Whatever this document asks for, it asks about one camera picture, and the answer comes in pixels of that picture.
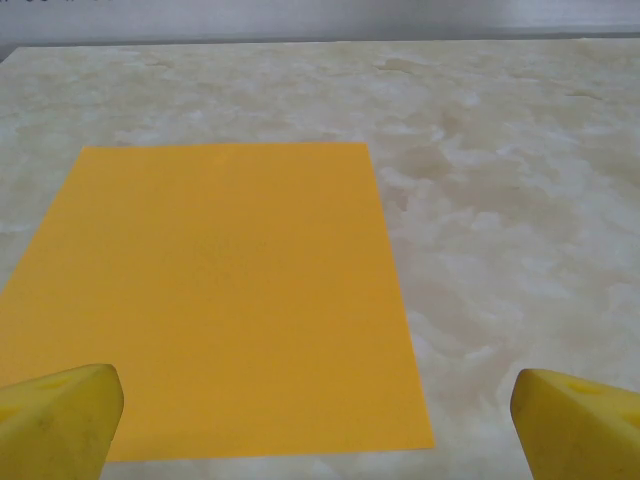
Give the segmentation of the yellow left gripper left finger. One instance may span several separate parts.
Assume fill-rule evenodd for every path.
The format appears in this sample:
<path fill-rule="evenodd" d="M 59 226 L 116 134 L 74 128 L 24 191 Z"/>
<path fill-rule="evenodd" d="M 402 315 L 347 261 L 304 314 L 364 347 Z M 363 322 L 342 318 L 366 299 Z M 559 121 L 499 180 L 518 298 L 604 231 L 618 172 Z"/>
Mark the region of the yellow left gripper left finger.
<path fill-rule="evenodd" d="M 114 366 L 93 364 L 1 388 L 3 479 L 98 479 L 124 409 Z"/>

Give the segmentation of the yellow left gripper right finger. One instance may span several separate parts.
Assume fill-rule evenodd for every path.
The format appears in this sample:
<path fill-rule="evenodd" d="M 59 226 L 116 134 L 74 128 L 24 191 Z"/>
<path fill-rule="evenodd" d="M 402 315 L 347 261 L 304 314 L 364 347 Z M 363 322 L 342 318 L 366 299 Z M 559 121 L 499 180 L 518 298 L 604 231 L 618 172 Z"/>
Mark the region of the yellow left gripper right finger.
<path fill-rule="evenodd" d="M 525 369 L 510 412 L 535 479 L 637 479 L 639 394 Z"/>

